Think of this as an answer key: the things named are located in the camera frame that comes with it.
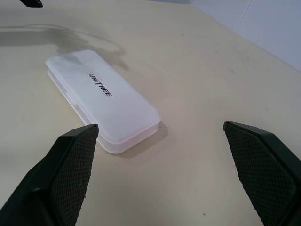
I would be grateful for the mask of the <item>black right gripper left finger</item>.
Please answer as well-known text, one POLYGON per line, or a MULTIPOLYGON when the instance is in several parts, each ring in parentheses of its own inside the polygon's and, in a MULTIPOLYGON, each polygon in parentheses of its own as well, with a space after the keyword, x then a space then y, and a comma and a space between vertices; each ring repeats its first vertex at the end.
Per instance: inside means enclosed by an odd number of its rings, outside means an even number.
POLYGON ((74 226, 91 177, 98 125, 61 135, 0 210, 2 226, 74 226))

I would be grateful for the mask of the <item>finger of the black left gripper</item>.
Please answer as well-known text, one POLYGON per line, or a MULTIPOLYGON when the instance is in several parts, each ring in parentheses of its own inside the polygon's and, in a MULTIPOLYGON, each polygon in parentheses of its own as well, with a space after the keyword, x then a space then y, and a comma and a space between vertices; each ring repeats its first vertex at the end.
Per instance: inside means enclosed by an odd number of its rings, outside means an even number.
POLYGON ((40 0, 20 0, 27 7, 42 7, 43 4, 40 0))

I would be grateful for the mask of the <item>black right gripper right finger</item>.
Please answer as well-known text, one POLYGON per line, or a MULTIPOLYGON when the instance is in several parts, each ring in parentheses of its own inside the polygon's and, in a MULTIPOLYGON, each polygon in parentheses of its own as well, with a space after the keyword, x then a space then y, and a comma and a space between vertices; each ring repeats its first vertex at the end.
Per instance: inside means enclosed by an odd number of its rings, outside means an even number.
POLYGON ((238 178, 265 226, 301 224, 301 161, 273 133, 226 121, 238 178))

